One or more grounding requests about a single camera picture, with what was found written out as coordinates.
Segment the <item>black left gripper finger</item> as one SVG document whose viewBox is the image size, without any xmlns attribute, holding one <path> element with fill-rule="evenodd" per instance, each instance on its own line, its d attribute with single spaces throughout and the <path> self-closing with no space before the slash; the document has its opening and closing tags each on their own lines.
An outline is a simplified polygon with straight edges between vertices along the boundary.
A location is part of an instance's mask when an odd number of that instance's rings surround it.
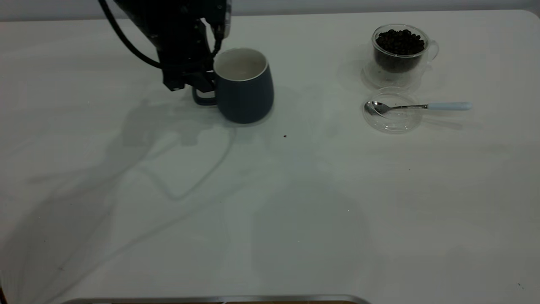
<svg viewBox="0 0 540 304">
<path fill-rule="evenodd" d="M 186 76 L 186 83 L 199 92 L 214 92 L 215 91 L 215 74 L 214 71 L 202 71 L 189 73 Z"/>
<path fill-rule="evenodd" d="M 171 92 L 175 92 L 185 88 L 185 82 L 183 81 L 183 78 L 175 74 L 164 74 L 163 84 Z"/>
</svg>

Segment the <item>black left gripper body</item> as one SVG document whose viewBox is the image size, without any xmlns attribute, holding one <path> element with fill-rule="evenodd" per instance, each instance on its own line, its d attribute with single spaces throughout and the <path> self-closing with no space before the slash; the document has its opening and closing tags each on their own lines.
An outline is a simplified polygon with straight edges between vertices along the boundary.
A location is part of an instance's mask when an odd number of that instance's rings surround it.
<svg viewBox="0 0 540 304">
<path fill-rule="evenodd" d="M 206 25 L 200 19 L 159 19 L 158 58 L 162 74 L 181 76 L 210 71 L 212 56 Z"/>
</svg>

